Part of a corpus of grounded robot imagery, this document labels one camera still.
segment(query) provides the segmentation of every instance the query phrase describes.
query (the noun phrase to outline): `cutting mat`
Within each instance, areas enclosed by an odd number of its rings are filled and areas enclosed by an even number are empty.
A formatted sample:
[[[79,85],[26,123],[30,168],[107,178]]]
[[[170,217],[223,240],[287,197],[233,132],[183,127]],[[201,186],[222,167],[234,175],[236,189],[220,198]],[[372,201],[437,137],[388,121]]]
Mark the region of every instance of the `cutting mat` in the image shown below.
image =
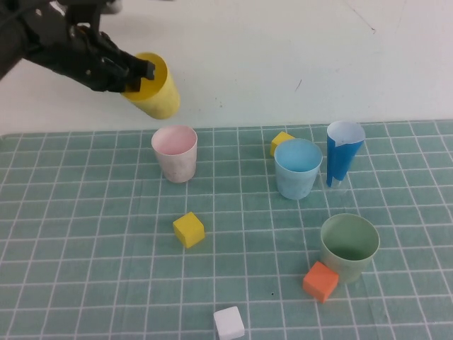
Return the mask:
[[[365,124],[341,189],[275,186],[281,130],[326,153],[326,126],[201,129],[197,173],[162,179],[152,131],[11,135],[0,146],[0,339],[213,340],[237,305],[245,339],[448,339],[453,334],[453,122]],[[321,171],[326,170],[323,163]],[[206,239],[184,250],[193,211]],[[319,227],[358,213],[382,247],[324,305],[301,288]]]

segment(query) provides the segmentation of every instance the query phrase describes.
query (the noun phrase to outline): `white block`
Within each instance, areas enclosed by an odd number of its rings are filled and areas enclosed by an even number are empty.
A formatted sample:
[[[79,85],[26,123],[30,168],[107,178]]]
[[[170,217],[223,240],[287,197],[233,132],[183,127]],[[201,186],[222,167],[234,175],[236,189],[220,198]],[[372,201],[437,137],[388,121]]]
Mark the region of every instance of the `white block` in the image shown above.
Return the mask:
[[[214,320],[220,340],[240,338],[245,334],[238,307],[230,307],[215,312]]]

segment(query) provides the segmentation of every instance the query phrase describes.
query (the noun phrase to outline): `cube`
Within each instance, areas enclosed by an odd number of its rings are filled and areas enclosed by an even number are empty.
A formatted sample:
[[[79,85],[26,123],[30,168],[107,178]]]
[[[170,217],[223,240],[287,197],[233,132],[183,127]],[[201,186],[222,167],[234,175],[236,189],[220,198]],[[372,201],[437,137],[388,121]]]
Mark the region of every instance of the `cube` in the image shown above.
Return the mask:
[[[316,262],[304,277],[303,289],[316,299],[325,303],[338,284],[338,274]]]
[[[193,212],[173,222],[176,237],[186,248],[197,244],[205,238],[205,227]]]
[[[277,146],[284,142],[285,140],[292,140],[294,139],[293,136],[287,134],[286,132],[281,132],[279,133],[273,140],[272,143],[270,144],[270,155],[274,157],[275,149],[277,149]]]
[[[241,314],[236,306],[215,312],[214,321],[220,340],[236,339],[245,334]]]

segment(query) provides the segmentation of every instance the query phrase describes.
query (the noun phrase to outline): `paper cup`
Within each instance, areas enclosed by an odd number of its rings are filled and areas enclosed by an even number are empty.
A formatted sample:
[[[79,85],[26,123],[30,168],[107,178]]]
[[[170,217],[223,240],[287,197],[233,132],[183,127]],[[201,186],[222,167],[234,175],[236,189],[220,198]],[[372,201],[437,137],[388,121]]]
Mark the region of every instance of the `paper cup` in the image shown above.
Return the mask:
[[[379,234],[363,217],[339,214],[321,227],[321,262],[339,275],[342,283],[360,277],[379,248]]]
[[[142,78],[139,92],[122,95],[132,104],[156,119],[167,119],[178,112],[180,96],[165,61],[154,53],[139,53],[137,58],[156,65],[154,80]]]
[[[197,139],[197,133],[186,125],[170,125],[154,133],[151,146],[170,182],[187,182],[195,175]]]
[[[275,149],[277,189],[290,200],[306,197],[316,180],[323,154],[309,140],[286,140]]]
[[[360,124],[338,121],[327,127],[327,186],[335,186],[345,178],[364,140]]]

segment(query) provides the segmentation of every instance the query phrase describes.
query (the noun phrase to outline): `light blue cup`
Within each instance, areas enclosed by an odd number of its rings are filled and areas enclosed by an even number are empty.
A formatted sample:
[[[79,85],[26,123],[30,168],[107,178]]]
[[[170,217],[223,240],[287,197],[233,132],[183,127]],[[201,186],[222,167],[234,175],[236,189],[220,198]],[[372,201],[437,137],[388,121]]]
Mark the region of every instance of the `light blue cup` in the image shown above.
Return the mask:
[[[306,197],[316,180],[323,160],[321,149],[309,140],[282,142],[274,153],[277,189],[290,200]]]

